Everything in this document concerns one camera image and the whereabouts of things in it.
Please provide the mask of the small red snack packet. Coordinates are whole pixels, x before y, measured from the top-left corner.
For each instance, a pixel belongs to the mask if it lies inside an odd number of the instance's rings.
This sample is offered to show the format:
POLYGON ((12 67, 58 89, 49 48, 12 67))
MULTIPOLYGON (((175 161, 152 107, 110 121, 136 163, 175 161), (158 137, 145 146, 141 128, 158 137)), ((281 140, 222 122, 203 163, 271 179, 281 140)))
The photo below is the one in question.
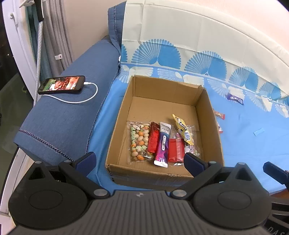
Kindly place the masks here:
POLYGON ((184 155, 185 155, 184 141, 181 138, 170 138, 167 161, 171 163, 183 163, 184 155))

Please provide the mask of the silver purple stick pack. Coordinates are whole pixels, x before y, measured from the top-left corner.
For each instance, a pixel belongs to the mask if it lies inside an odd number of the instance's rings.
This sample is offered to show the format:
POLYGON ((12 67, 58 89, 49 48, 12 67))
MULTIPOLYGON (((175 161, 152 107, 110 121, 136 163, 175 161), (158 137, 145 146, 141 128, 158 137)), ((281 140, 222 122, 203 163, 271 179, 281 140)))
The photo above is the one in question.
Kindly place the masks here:
POLYGON ((154 160, 154 164, 157 166, 167 168, 170 134, 171 134, 171 125, 164 122, 160 122, 159 144, 154 160))

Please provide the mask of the yellow candy bar wrapper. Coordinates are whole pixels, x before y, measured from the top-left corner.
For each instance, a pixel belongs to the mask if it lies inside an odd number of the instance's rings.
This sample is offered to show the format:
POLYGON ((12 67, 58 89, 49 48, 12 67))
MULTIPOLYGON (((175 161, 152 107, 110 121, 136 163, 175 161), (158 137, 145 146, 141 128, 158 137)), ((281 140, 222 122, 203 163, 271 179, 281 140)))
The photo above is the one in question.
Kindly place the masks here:
POLYGON ((188 131, 188 127, 186 126, 186 123, 181 119, 180 117, 177 117, 175 114, 172 114, 172 117, 175 121, 175 124, 177 126, 178 132, 180 133, 181 137, 184 139, 184 141, 188 145, 194 145, 193 137, 188 131))

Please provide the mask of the light blue sachet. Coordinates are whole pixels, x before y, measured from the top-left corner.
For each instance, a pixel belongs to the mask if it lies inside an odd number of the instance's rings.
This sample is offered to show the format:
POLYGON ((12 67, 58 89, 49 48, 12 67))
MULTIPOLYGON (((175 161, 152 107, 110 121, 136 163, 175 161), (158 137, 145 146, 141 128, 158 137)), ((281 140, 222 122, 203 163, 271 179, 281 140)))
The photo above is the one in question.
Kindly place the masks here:
POLYGON ((265 130, 263 129, 263 128, 260 128, 260 129, 258 129, 258 130, 256 130, 256 131, 254 131, 253 132, 253 134, 254 134, 254 136, 258 136, 258 135, 260 135, 261 133, 263 133, 265 130))

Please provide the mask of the dark red drink pouch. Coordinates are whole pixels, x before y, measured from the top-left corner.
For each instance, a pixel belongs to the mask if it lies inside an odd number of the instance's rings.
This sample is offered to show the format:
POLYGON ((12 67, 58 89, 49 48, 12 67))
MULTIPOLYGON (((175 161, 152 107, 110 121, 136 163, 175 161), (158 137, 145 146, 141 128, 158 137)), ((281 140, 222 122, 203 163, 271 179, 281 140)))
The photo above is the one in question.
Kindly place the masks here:
POLYGON ((148 148, 147 148, 149 153, 151 154, 156 153, 159 144, 159 136, 160 136, 160 125, 158 123, 151 122, 148 148))

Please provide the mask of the red yellow cereal bar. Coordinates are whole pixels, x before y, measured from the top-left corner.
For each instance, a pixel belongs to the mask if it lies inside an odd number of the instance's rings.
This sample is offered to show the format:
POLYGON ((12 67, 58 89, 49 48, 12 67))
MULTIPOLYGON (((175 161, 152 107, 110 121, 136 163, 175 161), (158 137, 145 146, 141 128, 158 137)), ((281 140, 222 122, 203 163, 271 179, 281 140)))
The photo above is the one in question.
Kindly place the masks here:
POLYGON ((214 114, 216 117, 219 117, 221 118, 222 120, 225 120, 225 114, 221 113, 221 112, 218 112, 216 110, 214 110, 214 114))

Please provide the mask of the clear bag mixed nuts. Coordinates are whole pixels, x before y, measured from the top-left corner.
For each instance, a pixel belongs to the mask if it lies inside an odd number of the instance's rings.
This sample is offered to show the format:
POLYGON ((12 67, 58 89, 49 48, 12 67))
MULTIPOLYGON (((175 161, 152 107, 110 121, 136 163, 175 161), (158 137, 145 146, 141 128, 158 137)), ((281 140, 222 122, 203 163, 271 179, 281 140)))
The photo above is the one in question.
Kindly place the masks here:
POLYGON ((129 162, 151 161, 154 157, 149 152, 150 124, 143 122, 128 121, 129 162))

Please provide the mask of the purple candy bar wrapper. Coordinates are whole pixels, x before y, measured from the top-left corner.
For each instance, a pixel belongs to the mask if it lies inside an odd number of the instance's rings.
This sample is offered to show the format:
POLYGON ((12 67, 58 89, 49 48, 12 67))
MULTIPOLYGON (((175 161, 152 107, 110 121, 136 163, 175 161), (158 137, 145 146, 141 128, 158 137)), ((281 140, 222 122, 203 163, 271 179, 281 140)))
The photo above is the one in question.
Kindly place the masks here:
POLYGON ((234 102, 237 102, 237 103, 239 103, 239 104, 241 104, 241 105, 244 105, 243 99, 241 99, 241 98, 239 98, 239 97, 237 97, 237 96, 235 96, 235 95, 232 95, 232 94, 230 94, 230 93, 227 93, 227 94, 225 95, 225 97, 226 97, 227 100, 234 101, 234 102))

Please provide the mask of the red Nescafe coffee stick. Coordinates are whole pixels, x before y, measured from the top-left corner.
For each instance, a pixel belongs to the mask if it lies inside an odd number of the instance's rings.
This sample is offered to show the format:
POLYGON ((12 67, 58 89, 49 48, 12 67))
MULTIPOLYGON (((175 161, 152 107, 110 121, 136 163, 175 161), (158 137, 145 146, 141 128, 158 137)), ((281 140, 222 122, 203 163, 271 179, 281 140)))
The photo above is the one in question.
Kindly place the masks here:
POLYGON ((223 133, 223 130, 222 130, 222 128, 221 128, 221 126, 220 126, 220 124, 217 122, 217 126, 218 126, 218 131, 219 131, 219 133, 221 134, 221 133, 223 133))

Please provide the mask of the blue fabric sofa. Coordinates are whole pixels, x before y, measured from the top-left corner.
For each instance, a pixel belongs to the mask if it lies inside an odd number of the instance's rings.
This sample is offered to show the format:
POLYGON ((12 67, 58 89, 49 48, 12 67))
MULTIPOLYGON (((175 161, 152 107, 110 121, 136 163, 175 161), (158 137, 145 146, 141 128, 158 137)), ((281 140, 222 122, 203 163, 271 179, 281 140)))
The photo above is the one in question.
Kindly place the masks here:
POLYGON ((83 75, 79 93, 42 96, 16 133, 14 143, 34 161, 57 165, 88 151, 93 128, 120 69, 125 3, 108 9, 108 36, 76 59, 63 76, 83 75))

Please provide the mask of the brown cardboard box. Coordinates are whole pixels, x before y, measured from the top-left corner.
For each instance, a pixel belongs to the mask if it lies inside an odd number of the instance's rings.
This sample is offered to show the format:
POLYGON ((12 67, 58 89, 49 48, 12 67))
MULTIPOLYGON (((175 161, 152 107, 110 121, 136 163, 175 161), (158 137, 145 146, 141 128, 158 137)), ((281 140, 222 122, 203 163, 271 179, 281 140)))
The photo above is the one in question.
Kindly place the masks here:
POLYGON ((223 164, 217 121, 205 88, 132 76, 105 166, 113 182, 172 191, 198 172, 184 166, 185 145, 205 162, 223 164))

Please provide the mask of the black smartphone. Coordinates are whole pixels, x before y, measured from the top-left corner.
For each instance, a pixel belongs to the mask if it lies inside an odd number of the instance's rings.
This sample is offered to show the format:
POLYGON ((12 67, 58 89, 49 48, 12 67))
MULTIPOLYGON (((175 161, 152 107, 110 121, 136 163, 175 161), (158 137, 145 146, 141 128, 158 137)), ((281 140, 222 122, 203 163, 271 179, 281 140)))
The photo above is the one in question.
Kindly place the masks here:
POLYGON ((38 89, 39 95, 79 93, 84 87, 85 76, 63 76, 48 78, 38 89))

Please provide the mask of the blue white patterned sheet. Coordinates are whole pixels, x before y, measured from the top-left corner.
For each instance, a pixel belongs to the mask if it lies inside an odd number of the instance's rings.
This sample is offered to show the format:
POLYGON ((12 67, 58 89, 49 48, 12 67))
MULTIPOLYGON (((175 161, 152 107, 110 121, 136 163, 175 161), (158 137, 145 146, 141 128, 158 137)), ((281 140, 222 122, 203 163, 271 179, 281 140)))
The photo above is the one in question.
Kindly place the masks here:
POLYGON ((265 162, 288 169, 288 11, 278 1, 127 1, 120 49, 89 144, 98 158, 92 180, 118 189, 107 151, 130 78, 144 75, 204 87, 226 116, 225 165, 245 162, 266 190, 284 188, 263 172, 265 162))

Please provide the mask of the grey curtain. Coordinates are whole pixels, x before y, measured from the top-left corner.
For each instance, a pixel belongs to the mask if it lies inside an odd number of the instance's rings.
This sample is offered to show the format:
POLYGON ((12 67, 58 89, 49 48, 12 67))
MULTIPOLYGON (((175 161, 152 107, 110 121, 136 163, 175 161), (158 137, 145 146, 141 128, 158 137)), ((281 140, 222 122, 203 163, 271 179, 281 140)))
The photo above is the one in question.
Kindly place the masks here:
POLYGON ((42 1, 43 39, 40 80, 60 76, 74 61, 64 1, 42 1))

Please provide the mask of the white door frame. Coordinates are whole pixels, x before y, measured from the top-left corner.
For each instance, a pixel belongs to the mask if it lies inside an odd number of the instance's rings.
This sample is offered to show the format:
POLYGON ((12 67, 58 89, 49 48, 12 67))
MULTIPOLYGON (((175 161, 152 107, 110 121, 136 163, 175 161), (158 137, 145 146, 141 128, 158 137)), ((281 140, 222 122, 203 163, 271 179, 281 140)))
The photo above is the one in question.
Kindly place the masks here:
POLYGON ((31 96, 35 96, 36 62, 31 46, 25 7, 22 1, 3 1, 3 19, 7 38, 18 70, 31 96))

